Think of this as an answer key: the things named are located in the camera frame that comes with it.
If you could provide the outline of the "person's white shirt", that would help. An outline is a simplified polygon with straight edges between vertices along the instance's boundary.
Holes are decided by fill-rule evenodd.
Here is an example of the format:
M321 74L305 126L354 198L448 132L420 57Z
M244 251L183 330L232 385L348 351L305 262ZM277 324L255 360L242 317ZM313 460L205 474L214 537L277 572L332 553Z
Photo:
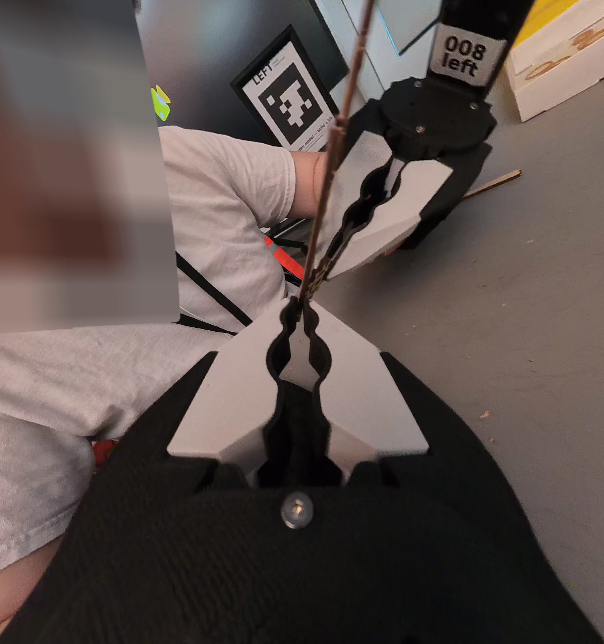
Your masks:
M159 130L176 251L249 318L286 296L262 228L293 205L290 153L223 135ZM230 337L177 323L0 334L0 570L66 529L117 439Z

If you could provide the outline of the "printed model kit box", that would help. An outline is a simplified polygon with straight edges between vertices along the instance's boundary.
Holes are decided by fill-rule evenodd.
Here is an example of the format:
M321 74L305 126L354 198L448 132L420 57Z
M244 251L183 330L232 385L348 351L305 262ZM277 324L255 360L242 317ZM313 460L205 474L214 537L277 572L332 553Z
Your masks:
M578 1L519 46L505 63L522 122L604 79L604 1Z

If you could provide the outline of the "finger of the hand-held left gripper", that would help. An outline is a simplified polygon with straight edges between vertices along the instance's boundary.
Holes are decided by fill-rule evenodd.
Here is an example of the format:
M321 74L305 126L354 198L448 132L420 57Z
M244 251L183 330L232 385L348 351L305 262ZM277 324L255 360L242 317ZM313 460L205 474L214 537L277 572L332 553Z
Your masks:
M422 210L452 172L450 166L438 160L406 164L395 195L378 205L370 222L351 236L326 280L352 272L401 244L417 228Z
M315 267L360 267L400 239L400 161L364 132L337 168L317 236Z

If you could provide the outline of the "yellow box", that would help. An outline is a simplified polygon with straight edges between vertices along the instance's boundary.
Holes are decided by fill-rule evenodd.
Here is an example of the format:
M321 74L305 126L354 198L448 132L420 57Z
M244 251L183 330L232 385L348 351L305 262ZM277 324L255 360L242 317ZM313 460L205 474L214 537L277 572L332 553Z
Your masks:
M515 48L532 37L544 26L566 12L578 1L535 1L512 46Z

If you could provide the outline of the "thin wooden stick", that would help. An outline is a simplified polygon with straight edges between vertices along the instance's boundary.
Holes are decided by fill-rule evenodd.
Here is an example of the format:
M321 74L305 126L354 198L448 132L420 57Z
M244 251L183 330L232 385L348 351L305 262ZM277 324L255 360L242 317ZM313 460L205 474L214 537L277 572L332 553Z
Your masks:
M477 195L480 195L482 193L485 193L491 189L494 189L496 187L499 187L501 185L505 185L506 183L509 183L511 181L514 181L515 179L519 178L522 175L522 170L517 169L514 171L511 171L510 173L504 174L498 178L495 178L491 181L488 181L487 183L484 183L481 186L478 186L474 189L471 189L467 191L467 193L462 197L462 200L467 200L469 198L475 197Z

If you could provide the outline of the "laser-cut wooden parts sheet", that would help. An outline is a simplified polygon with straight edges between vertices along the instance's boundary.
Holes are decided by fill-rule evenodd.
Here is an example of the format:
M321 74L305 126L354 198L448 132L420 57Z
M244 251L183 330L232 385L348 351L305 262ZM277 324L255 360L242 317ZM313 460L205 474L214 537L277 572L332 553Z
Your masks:
M349 66L342 106L340 112L335 117L333 125L331 126L326 149L326 165L322 180L322 189L308 244L303 281L298 294L297 320L300 320L303 314L305 303L309 300L310 296L316 292L319 284L321 283L321 278L317 277L320 270L315 268L315 260L319 255L319 236L324 227L324 220L328 208L331 187L335 178L335 172L337 171L342 158L342 148L344 145L344 138L347 133L351 105L358 86L359 75L361 73L363 60L366 54L371 18L375 5L376 1L364 1L361 21L357 30L354 51L351 58L351 64Z

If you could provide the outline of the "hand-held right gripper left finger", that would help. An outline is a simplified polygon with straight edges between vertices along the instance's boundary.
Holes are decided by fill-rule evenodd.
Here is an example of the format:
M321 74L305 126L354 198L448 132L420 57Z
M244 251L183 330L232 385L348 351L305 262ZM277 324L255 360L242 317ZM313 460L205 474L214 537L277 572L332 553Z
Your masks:
M297 298L275 303L223 345L167 452L238 466L250 484L266 462L264 430L281 413L280 375L291 359Z

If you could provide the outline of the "person's left forearm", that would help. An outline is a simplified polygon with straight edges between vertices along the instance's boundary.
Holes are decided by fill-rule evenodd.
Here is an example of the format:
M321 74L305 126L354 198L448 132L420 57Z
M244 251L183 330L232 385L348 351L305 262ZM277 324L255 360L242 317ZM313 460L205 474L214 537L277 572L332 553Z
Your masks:
M327 165L327 153L292 151L295 190L289 217L313 219L317 214Z

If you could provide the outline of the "person's right forearm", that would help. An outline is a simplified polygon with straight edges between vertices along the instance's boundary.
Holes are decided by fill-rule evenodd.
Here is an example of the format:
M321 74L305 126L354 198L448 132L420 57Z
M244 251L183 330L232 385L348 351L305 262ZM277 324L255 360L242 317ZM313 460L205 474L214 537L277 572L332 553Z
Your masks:
M0 570L0 634L28 599L56 555L63 536Z

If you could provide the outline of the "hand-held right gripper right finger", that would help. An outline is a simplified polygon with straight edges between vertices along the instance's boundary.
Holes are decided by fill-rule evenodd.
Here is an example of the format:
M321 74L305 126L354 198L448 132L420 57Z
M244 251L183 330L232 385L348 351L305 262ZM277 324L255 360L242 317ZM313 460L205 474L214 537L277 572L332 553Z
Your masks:
M378 348L317 303L307 303L314 402L328 423L326 456L345 480L362 462L424 455L429 444Z

